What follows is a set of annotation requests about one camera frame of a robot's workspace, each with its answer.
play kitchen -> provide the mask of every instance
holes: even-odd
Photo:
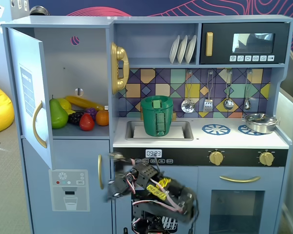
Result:
[[[2,28],[34,233],[135,233],[132,197],[104,201],[110,152],[195,191],[196,234],[277,233],[292,18],[34,16]]]

white countertop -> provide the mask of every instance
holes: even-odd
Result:
[[[275,131],[266,135],[253,135],[246,128],[241,130],[251,135],[244,134],[238,130],[239,126],[245,125],[239,118],[178,118],[177,121],[187,121],[190,123],[194,140],[126,140],[126,127],[129,121],[140,121],[139,118],[119,118],[113,147],[150,147],[158,146],[162,148],[248,148],[248,149],[288,149],[288,144]],[[220,127],[210,124],[225,125]],[[216,133],[214,130],[220,128],[218,134],[212,135],[204,132],[202,128],[205,125],[206,131]]]

microwave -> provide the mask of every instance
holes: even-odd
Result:
[[[200,64],[284,63],[289,23],[204,23]]]

digital clock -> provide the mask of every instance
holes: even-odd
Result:
[[[162,157],[162,150],[146,150],[146,157]]]

sink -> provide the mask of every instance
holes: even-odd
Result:
[[[177,137],[175,134],[173,134],[171,137],[167,135],[166,136],[149,136],[145,133],[145,131],[142,134],[139,134],[139,137],[134,137],[135,129],[139,129],[144,131],[144,123],[143,121],[129,121],[127,122],[127,127],[126,127],[126,134],[125,134],[125,139],[126,140],[193,140],[193,134],[191,130],[190,123],[187,121],[176,121],[172,122],[170,125],[170,131],[178,131],[181,129],[182,133],[180,137]]]

